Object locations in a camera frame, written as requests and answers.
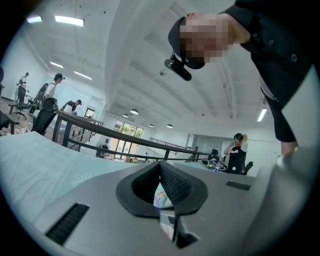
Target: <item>sleeve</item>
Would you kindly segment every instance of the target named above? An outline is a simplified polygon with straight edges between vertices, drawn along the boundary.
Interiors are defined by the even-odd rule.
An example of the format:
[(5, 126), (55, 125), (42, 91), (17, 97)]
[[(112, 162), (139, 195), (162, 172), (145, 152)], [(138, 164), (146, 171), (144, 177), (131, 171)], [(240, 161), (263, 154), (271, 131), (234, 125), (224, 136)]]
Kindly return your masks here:
[(242, 143), (241, 150), (243, 152), (247, 152), (248, 151), (248, 147), (249, 147), (249, 140), (247, 139), (247, 141)]

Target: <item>camera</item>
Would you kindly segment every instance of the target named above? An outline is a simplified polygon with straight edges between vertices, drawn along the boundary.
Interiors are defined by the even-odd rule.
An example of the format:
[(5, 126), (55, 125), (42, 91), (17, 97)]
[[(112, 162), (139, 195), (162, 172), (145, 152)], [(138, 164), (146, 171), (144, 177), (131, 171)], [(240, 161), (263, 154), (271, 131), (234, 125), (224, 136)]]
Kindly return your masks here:
[(191, 74), (184, 68), (185, 64), (182, 61), (179, 61), (174, 54), (171, 58), (164, 61), (164, 65), (182, 77), (185, 81), (190, 81), (192, 79)]

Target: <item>black cap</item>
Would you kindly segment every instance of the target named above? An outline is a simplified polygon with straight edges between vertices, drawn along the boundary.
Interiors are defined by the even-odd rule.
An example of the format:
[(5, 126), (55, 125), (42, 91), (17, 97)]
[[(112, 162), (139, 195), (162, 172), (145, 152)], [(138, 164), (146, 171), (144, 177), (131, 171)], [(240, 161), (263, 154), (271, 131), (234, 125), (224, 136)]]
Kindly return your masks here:
[(171, 28), (169, 35), (168, 35), (168, 41), (174, 51), (174, 53), (179, 56), (182, 60), (182, 62), (189, 68), (198, 70), (204, 67), (205, 63), (199, 63), (196, 62), (190, 58), (186, 58), (181, 52), (180, 52), (180, 25), (181, 23), (186, 19), (186, 17), (181, 17), (178, 19), (173, 27)]

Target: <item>white ceiling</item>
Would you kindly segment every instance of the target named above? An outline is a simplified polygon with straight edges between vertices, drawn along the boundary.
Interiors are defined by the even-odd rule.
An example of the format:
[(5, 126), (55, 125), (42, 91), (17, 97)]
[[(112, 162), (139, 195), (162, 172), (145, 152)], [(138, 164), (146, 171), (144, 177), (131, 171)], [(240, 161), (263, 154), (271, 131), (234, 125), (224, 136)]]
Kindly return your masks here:
[[(235, 45), (227, 56), (202, 69), (187, 68), (192, 74), (189, 82), (164, 66), (172, 53), (169, 30), (183, 12), (218, 13), (233, 0), (178, 0), (178, 4), (172, 0), (131, 0), (128, 9), (126, 1), (48, 1), (35, 12), (43, 22), (28, 24), (27, 35), (50, 69), (54, 69), (49, 63), (53, 61), (64, 65), (66, 77), (77, 76), (74, 70), (92, 77), (87, 83), (101, 89), (110, 103), (107, 109), (114, 115), (122, 117), (136, 108), (140, 114), (130, 119), (137, 123), (143, 119), (155, 128), (201, 114), (210, 119), (257, 121), (265, 107), (259, 74), (241, 46)], [(126, 26), (131, 29), (119, 30), (123, 24), (118, 19), (126, 20), (123, 13), (130, 18)], [(54, 15), (84, 19), (84, 27), (56, 23)], [(116, 53), (128, 54), (122, 57)], [(162, 70), (166, 76), (160, 76)], [(263, 120), (268, 125), (272, 121), (271, 114)]]

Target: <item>light blue fabric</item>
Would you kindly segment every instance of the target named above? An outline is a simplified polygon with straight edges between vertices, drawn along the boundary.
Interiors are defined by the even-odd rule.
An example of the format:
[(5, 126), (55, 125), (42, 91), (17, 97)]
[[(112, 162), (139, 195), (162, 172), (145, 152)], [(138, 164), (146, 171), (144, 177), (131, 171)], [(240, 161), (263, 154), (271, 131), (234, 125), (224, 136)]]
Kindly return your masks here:
[(33, 222), (81, 182), (134, 163), (87, 156), (36, 132), (0, 137), (0, 185), (11, 208)]

